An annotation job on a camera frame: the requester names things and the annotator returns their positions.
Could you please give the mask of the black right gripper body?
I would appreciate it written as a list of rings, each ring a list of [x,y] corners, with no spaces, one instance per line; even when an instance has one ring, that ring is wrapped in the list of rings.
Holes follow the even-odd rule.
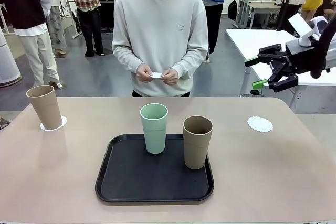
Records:
[[[293,71],[297,74],[321,74],[326,67],[326,43],[315,41],[312,47],[302,47],[296,39],[286,43],[286,53]]]

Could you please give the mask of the person's right hand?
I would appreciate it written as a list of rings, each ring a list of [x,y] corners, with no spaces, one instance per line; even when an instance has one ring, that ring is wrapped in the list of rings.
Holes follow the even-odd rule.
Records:
[[[137,71],[136,71],[137,78],[144,83],[151,82],[153,80],[152,78],[152,71],[150,67],[142,63],[138,66]]]

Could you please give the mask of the person's left hand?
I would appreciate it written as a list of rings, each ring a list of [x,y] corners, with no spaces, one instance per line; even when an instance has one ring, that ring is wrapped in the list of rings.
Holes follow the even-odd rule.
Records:
[[[175,69],[168,69],[165,72],[163,72],[162,74],[162,80],[165,84],[169,85],[169,86],[173,86],[176,85],[179,79],[179,74],[177,73],[177,71]]]

